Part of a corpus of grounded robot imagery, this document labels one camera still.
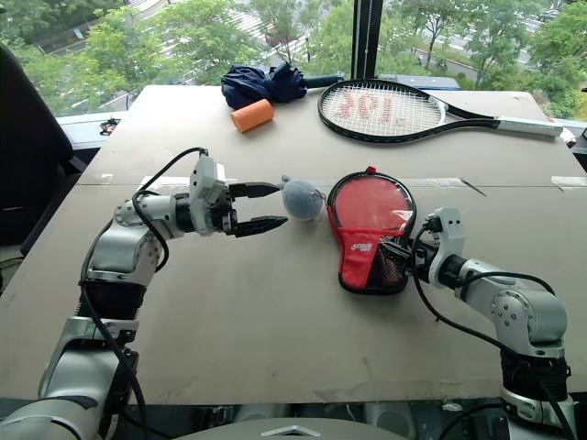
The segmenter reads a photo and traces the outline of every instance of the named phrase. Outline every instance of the felt ball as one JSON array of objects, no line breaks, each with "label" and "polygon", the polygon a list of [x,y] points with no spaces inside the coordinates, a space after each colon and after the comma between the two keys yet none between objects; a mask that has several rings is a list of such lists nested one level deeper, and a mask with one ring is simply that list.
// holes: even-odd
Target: felt ball
[{"label": "felt ball", "polygon": [[320,214],[324,196],[309,181],[282,176],[282,198],[287,212],[305,222]]}]

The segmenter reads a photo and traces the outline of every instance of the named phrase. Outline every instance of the racket strings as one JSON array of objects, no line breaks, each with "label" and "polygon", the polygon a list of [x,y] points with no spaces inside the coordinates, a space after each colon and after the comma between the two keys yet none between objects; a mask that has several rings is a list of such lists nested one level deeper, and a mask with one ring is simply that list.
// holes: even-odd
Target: racket strings
[{"label": "racket strings", "polygon": [[444,119],[435,102],[379,83],[334,88],[324,97],[322,112],[340,127],[386,137],[428,130]]}]

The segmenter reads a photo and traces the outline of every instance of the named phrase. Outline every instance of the racket handle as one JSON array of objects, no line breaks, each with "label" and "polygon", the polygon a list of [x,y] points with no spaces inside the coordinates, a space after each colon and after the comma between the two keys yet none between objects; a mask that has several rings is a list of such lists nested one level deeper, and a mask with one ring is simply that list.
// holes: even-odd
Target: racket handle
[{"label": "racket handle", "polygon": [[324,76],[313,76],[310,78],[304,78],[305,87],[308,89],[317,89],[319,87],[328,87],[329,85],[336,84],[339,81],[345,79],[340,75],[324,75]]},{"label": "racket handle", "polygon": [[555,122],[535,121],[532,119],[522,119],[518,117],[495,118],[498,122],[498,130],[518,131],[520,133],[532,133],[535,135],[551,136],[555,138],[562,133],[562,124]]}]

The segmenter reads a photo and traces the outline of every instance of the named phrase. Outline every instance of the black cable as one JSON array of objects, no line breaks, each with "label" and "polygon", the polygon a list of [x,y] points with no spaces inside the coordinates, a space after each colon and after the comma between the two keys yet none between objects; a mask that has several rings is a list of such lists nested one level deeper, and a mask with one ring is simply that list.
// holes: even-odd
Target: black cable
[{"label": "black cable", "polygon": [[161,177],[165,173],[165,171],[167,171],[169,168],[171,168],[179,159],[181,159],[184,156],[187,156],[188,154],[195,153],[195,152],[199,152],[201,154],[205,154],[206,156],[208,154],[208,150],[207,149],[200,148],[200,147],[189,148],[189,149],[186,149],[186,150],[182,151],[180,154],[178,154],[173,159],[171,159],[167,163],[167,165],[165,165],[163,168],[161,168],[145,184],[143,184],[140,187],[140,189],[133,194],[133,196],[131,198],[132,206],[135,209],[135,212],[137,213],[138,217],[142,220],[143,224],[149,229],[149,231],[157,238],[157,240],[159,241],[159,244],[161,245],[161,248],[163,249],[163,258],[162,258],[161,262],[157,265],[157,268],[155,269],[155,272],[159,272],[167,264],[167,260],[169,259],[169,247],[167,246],[167,243],[165,242],[165,238],[163,238],[163,236],[161,235],[161,233],[159,232],[159,230],[157,230],[157,228],[155,227],[155,225],[143,213],[143,211],[142,211],[142,209],[141,209],[141,207],[140,207],[140,205],[138,203],[138,197],[140,195],[158,195],[156,192],[148,191],[147,189],[157,179],[159,179],[159,177]]},{"label": "black cable", "polygon": [[165,165],[163,168],[161,168],[157,172],[157,174],[155,174],[153,177],[151,177],[149,179],[149,181],[147,181],[147,183],[145,183],[143,186],[140,187],[140,189],[141,190],[146,190],[147,188],[149,188],[157,179],[159,179],[159,177],[161,177],[165,173],[165,171],[167,171],[169,168],[171,168],[173,166],[173,164],[175,164],[175,162],[177,162],[183,156],[187,156],[188,154],[195,153],[195,152],[202,153],[202,154],[204,154],[206,156],[208,155],[208,150],[205,149],[205,148],[200,148],[200,147],[188,148],[188,149],[182,151],[177,156],[175,156],[173,159],[171,159],[167,163],[167,165]]},{"label": "black cable", "polygon": [[132,194],[132,197],[130,200],[132,201],[132,206],[133,206],[133,208],[135,208],[135,212],[137,213],[138,218],[140,218],[142,220],[143,224],[157,238],[157,241],[159,241],[159,244],[161,245],[161,248],[163,249],[163,259],[161,260],[161,262],[157,265],[157,268],[155,269],[155,272],[159,272],[161,269],[163,269],[163,266],[165,266],[167,264],[167,260],[169,259],[169,247],[167,246],[167,243],[165,242],[165,238],[163,238],[163,236],[161,235],[161,233],[159,232],[157,227],[155,227],[155,225],[145,215],[142,208],[138,204],[138,197],[140,195],[158,195],[158,194],[153,191],[138,190],[137,192]]},{"label": "black cable", "polygon": [[[169,248],[167,247],[167,244],[165,243],[165,240],[163,239],[160,232],[155,228],[155,226],[148,219],[148,217],[144,215],[143,211],[141,210],[140,206],[138,205],[138,197],[140,195],[156,194],[155,192],[146,191],[147,188],[149,188],[157,179],[159,179],[159,177],[165,171],[167,171],[175,162],[177,162],[182,157],[184,157],[190,153],[194,153],[196,151],[200,152],[202,154],[205,154],[205,155],[208,154],[208,152],[205,148],[189,148],[185,151],[182,151],[180,154],[178,154],[172,160],[170,160],[167,163],[167,165],[165,165],[159,172],[157,172],[157,174],[155,174],[151,179],[149,179],[149,181],[147,181],[147,183],[142,185],[140,187],[140,190],[138,192],[136,192],[135,194],[133,194],[133,197],[132,197],[132,204],[135,208],[135,211],[137,212],[138,217],[149,228],[149,231],[152,232],[153,235],[160,241],[161,247],[163,248],[163,252],[164,252],[163,253],[163,260],[157,266],[157,270],[160,270],[167,262],[167,259],[169,257]],[[118,361],[120,362],[123,369],[125,370],[125,372],[128,375],[133,393],[135,394],[135,397],[137,399],[138,413],[139,413],[140,419],[141,419],[141,427],[143,430],[143,436],[145,439],[149,440],[150,439],[150,430],[147,425],[147,404],[145,403],[145,398],[143,396],[142,389],[140,388],[140,384],[138,383],[137,374],[135,373],[133,368],[130,367],[130,365],[128,364],[128,362],[125,358],[124,353],[122,352],[122,350],[120,349],[120,347],[118,346],[118,344],[116,343],[116,341],[112,337],[112,335],[110,335],[110,332],[108,332],[104,323],[102,323],[100,316],[98,316],[97,312],[95,311],[95,308],[92,306],[92,302],[90,301],[90,297],[85,289],[85,286],[83,285],[83,282],[87,281],[87,275],[88,275],[88,270],[89,270],[89,266],[90,266],[90,258],[92,257],[92,255],[94,253],[95,245],[98,242],[98,239],[102,236],[102,234],[111,225],[112,225],[112,220],[110,220],[108,223],[106,223],[106,225],[102,228],[100,233],[96,236],[96,238],[92,242],[92,245],[90,246],[88,252],[86,253],[85,258],[83,259],[82,273],[80,275],[81,286],[82,286],[82,296],[83,296],[83,299],[85,300],[85,302],[87,303],[88,311],[92,317],[92,321],[94,321],[94,324],[98,328],[100,333],[102,334],[102,337],[104,338],[106,345],[115,354]]]},{"label": "black cable", "polygon": [[520,280],[530,280],[530,281],[533,281],[537,284],[540,284],[542,287],[544,287],[545,291],[550,292],[553,295],[555,295],[554,290],[552,289],[552,287],[550,287],[550,285],[546,281],[541,280],[539,277],[534,277],[532,275],[526,275],[525,273],[516,273],[516,272],[496,271],[496,272],[478,273],[477,275],[472,275],[471,277],[467,277],[462,282],[460,287],[465,288],[466,286],[468,286],[469,284],[471,284],[472,282],[474,282],[476,280],[480,280],[481,278],[489,278],[489,277],[510,277],[510,278],[519,278]]},{"label": "black cable", "polygon": [[[416,234],[415,239],[414,239],[414,246],[412,247],[412,255],[411,255],[411,260],[412,260],[412,264],[414,264],[414,266],[413,266],[414,268],[415,268],[415,249],[416,249],[417,244],[420,240],[420,237],[425,232],[426,232],[426,227],[422,226],[420,228],[420,230],[418,231],[418,233]],[[420,279],[418,278],[416,268],[414,271],[414,284],[415,284],[415,289],[417,290],[418,294],[420,295],[420,299],[422,300],[422,302],[424,303],[426,308],[439,321],[442,321],[444,324],[450,325],[451,327],[456,328],[457,330],[460,330],[461,332],[464,332],[468,335],[478,337],[478,338],[482,339],[483,341],[488,342],[489,344],[491,344],[493,346],[496,346],[500,350],[507,351],[514,358],[519,358],[518,354],[513,349],[511,349],[509,346],[507,346],[506,344],[499,342],[498,340],[493,339],[492,337],[487,336],[484,333],[478,332],[477,330],[473,330],[472,328],[466,327],[465,325],[455,323],[454,321],[448,319],[446,316],[444,316],[442,313],[440,313],[437,309],[435,309],[434,306],[430,303],[430,301],[426,297],[426,295],[424,294],[424,289],[422,289],[422,284],[420,284]]]},{"label": "black cable", "polygon": [[536,374],[531,368],[528,368],[527,370],[530,373],[530,375],[532,375],[534,380],[538,383],[538,386],[540,387],[542,392],[544,392],[544,394],[547,396],[548,403],[550,403],[550,406],[552,406],[554,413],[559,418],[559,423],[562,427],[562,431],[565,433],[565,437],[567,437],[568,440],[575,440],[575,434],[572,432],[572,429],[570,428],[569,421],[565,417],[565,414],[562,413],[559,403],[556,401],[556,399],[548,389],[547,385],[544,383],[544,380],[542,380],[538,376],[538,374]]},{"label": "black cable", "polygon": [[124,353],[122,352],[122,350],[118,346],[118,343],[112,337],[112,335],[110,335],[110,332],[108,331],[108,329],[106,328],[106,326],[104,325],[102,320],[100,319],[100,316],[98,316],[98,313],[95,311],[95,308],[92,306],[92,302],[90,301],[90,297],[88,295],[88,292],[86,291],[85,286],[83,284],[82,284],[82,296],[86,301],[86,305],[87,305],[88,311],[90,312],[90,315],[92,316],[92,321],[94,321],[94,325],[98,328],[98,330],[100,331],[100,333],[102,334],[102,337],[104,338],[104,340],[106,342],[106,345],[108,346],[108,348],[110,348],[112,350],[112,352],[115,354],[116,358],[118,359],[118,362],[120,362],[120,365],[122,365],[123,369],[127,373],[127,376],[130,380],[130,385],[132,387],[132,391],[135,393],[135,397],[137,398],[138,412],[140,413],[140,419],[143,422],[142,423],[143,437],[146,440],[150,440],[150,432],[149,432],[149,428],[147,426],[147,404],[145,403],[145,397],[143,396],[143,391],[140,388],[140,384],[138,383],[137,375],[136,375],[135,371],[132,369],[132,367],[130,367],[130,365],[128,364]]},{"label": "black cable", "polygon": [[501,407],[502,407],[501,403],[483,403],[481,405],[473,406],[473,407],[461,412],[457,417],[452,419],[450,421],[450,423],[445,426],[445,428],[442,430],[442,432],[438,436],[438,440],[442,440],[443,438],[445,438],[447,436],[447,434],[449,433],[449,431],[452,428],[454,428],[455,425],[458,422],[460,422],[462,419],[464,419],[465,417],[467,417],[473,413],[477,413],[479,411],[489,410],[492,408],[501,408]]},{"label": "black cable", "polygon": [[[484,333],[478,332],[477,330],[473,330],[472,328],[466,327],[465,325],[457,324],[454,321],[451,321],[446,316],[444,316],[442,313],[440,313],[438,310],[436,310],[434,308],[434,306],[430,303],[430,301],[428,300],[428,298],[424,294],[424,290],[422,289],[422,285],[420,284],[420,279],[418,279],[418,274],[417,274],[417,270],[416,270],[416,267],[415,267],[415,250],[417,248],[418,242],[420,241],[420,237],[426,231],[427,231],[427,227],[426,227],[426,224],[424,224],[420,228],[420,230],[418,231],[418,233],[415,235],[414,244],[413,244],[412,252],[411,252],[411,255],[410,255],[410,259],[411,259],[411,261],[413,263],[413,266],[412,267],[414,268],[414,284],[415,284],[415,289],[417,290],[418,294],[420,295],[420,298],[422,299],[422,302],[424,303],[424,305],[426,306],[426,308],[439,321],[442,321],[446,325],[450,325],[451,327],[456,328],[457,330],[460,330],[461,332],[466,333],[468,335],[478,337],[478,338],[482,339],[483,341],[485,341],[485,342],[487,342],[487,343],[489,343],[489,344],[491,344],[491,345],[493,345],[495,347],[498,347],[499,349],[507,352],[514,359],[518,359],[518,361],[519,361],[519,359],[521,358],[520,355],[517,352],[515,352],[512,348],[510,348],[509,346],[507,346],[504,343],[498,341],[497,339],[494,339],[494,338],[492,338],[490,336],[487,336]],[[474,277],[471,277],[469,279],[469,282],[474,281],[473,278]],[[562,413],[562,410],[560,408],[559,403],[554,399],[554,396],[552,395],[552,393],[550,392],[550,390],[548,389],[548,387],[546,386],[546,384],[544,383],[544,381],[532,370],[531,367],[529,367],[528,365],[526,365],[524,362],[520,362],[520,365],[522,367],[526,368],[530,372],[530,374],[534,377],[534,380],[537,382],[537,384],[540,387],[540,389],[547,396],[548,403],[550,403],[550,405],[552,406],[553,411],[555,412],[555,414],[559,418],[559,423],[560,423],[560,426],[562,427],[562,430],[563,430],[563,432],[565,434],[565,437],[567,437],[568,440],[576,440],[575,439],[575,435],[573,434],[572,430],[570,429],[569,421],[567,420],[567,418]]]},{"label": "black cable", "polygon": [[[136,420],[134,417],[132,417],[128,412],[123,411],[120,413],[120,416],[129,424],[132,424],[133,426],[136,426],[138,428],[142,428],[143,427],[143,423],[141,423],[140,421]],[[167,438],[167,439],[173,439],[175,438],[173,435],[171,434],[167,434],[164,433],[163,431],[160,431],[157,428],[153,428],[151,426],[147,425],[147,429],[149,429],[149,431],[151,431],[153,434],[158,435],[159,437],[162,438]]]}]

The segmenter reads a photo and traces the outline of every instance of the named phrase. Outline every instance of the window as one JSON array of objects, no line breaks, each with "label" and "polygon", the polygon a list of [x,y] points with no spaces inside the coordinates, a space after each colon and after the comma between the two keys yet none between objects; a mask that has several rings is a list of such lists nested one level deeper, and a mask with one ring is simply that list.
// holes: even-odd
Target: window
[{"label": "window", "polygon": [[587,2],[386,1],[377,73],[527,91],[547,115],[587,121]]},{"label": "window", "polygon": [[[232,63],[351,76],[353,0],[0,1],[0,39],[56,116],[125,110],[147,84],[219,84]],[[587,121],[586,0],[381,1],[376,74],[527,91]]]},{"label": "window", "polygon": [[0,39],[56,116],[125,110],[148,84],[233,63],[349,76],[351,0],[2,0]]}]

